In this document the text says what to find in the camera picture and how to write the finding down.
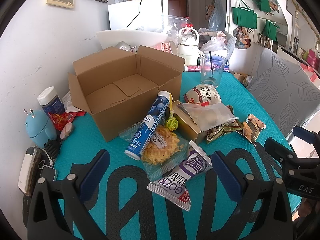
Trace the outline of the green brown nut bag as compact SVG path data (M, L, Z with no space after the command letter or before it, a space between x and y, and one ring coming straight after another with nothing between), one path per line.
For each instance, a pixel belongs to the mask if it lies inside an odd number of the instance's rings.
M230 114L225 113L225 109L218 111L216 114L216 120L221 122L223 120L227 120ZM223 124L219 124L207 131L206 134L206 142L209 144L216 140L217 138L226 135L231 132L242 132L243 124L239 121L239 119L228 119L227 122Z

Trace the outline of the frosted zip bag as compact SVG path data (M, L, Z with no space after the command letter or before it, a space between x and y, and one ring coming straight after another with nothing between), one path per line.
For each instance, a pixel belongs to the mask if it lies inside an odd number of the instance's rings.
M238 120L223 103L201 106L194 103L183 103L184 110L197 124L200 130L207 131L230 121Z

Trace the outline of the red gold snack packet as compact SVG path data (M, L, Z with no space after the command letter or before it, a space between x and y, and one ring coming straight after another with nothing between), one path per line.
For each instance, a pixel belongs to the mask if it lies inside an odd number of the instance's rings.
M84 116L86 114L85 111L79 111L79 112L71 112L71 113L62 113L62 114L57 114L57 113L48 113L49 118L52 121L54 127L56 130L61 132L63 128L69 123L73 122L73 120L77 116Z

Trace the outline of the purple silver snack packet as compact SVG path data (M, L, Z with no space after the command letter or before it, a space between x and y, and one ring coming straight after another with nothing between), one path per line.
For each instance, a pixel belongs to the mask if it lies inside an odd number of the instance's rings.
M212 161L206 152L194 141L189 141L187 157L167 176L150 182L146 189L167 198L178 207L189 211L191 200L186 182L212 169Z

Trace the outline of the white red plum soup bag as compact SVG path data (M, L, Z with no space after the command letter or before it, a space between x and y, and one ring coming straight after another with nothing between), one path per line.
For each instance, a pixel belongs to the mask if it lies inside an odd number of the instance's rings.
M221 98L213 85L197 85L184 94L186 103L194 103L201 106L221 103Z

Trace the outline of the green candy yellow stick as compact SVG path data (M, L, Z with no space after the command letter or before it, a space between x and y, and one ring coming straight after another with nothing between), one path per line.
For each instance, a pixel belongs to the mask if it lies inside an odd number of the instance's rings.
M172 101L173 101L173 97L172 94L170 93L170 98L169 98L169 117L167 118L167 120L165 121L165 127L173 132L178 128L178 120L174 117L174 109L172 106Z

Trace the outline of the yellow crisps clear bag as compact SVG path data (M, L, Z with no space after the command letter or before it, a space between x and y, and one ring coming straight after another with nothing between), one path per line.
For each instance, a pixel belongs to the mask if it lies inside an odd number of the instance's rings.
M188 146L187 140L158 125L140 159L149 180L157 180L174 169L187 157Z

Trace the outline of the blue tablet tube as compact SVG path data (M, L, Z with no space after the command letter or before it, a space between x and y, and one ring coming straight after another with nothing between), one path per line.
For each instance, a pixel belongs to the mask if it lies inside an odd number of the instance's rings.
M124 153L130 158L140 160L157 126L167 111L170 101L170 93L160 91L156 100L150 107L139 128L135 132L131 142Z

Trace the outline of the tan snack wrapper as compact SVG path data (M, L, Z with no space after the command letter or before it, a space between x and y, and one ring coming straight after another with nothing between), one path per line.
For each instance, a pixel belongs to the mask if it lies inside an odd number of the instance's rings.
M253 145L256 145L257 138L259 137L261 131L266 129L266 125L253 114L249 114L247 119L242 124L242 132L244 137Z

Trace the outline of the gold window box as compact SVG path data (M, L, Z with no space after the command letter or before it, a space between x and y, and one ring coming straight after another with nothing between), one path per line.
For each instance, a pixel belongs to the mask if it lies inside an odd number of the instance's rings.
M178 120L178 132L187 140L193 140L197 144L201 143L205 137L206 132L193 122L192 118L182 109L183 103L176 100L172 103L174 110L174 117Z

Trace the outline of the light blue robot figure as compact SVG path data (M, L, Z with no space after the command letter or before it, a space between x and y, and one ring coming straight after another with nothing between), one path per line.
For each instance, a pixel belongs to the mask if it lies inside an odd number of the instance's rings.
M23 110L27 115L25 129L36 146L44 148L49 140L56 140L56 129L49 116L42 110Z

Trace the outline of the teal printed table mat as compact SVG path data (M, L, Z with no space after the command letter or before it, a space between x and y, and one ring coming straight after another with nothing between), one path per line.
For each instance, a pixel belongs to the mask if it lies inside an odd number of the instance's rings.
M280 165L262 150L269 137L287 145L273 115L268 114L232 74L223 74L217 91L222 102L231 105L241 121L253 114L266 128L256 144L231 132L211 143L202 142L200 146L207 154L222 151L242 172L258 179L272 180L280 176ZM187 182L191 208L184 211L146 189L149 182L161 178L164 165L150 165L128 157L124 151L129 141L116 137L106 142L89 114L77 117L73 126L55 163L57 177L63 179L79 171L100 149L108 150L110 165L86 207L109 239L208 239L223 227L234 211L236 202L230 200L214 171Z

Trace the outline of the white cap blue jar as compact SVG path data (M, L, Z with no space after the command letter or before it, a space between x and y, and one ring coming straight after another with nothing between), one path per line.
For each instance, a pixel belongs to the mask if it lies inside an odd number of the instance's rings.
M54 86L43 90L37 97L37 100L47 115L62 114L65 111L64 105Z

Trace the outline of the pink panda paper cups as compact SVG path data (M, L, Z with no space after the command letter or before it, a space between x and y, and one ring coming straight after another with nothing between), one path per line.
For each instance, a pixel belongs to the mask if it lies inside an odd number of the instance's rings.
M155 46L153 46L154 49L170 53L172 55L177 55L177 47L173 40L170 40L168 42L161 42Z

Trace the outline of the red cola bottle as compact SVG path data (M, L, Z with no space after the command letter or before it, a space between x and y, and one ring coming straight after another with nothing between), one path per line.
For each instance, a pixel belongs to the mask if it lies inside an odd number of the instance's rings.
M185 17L184 20L181 20L180 34L192 34L193 31L191 30L191 28L193 28L193 24L191 23L189 17Z

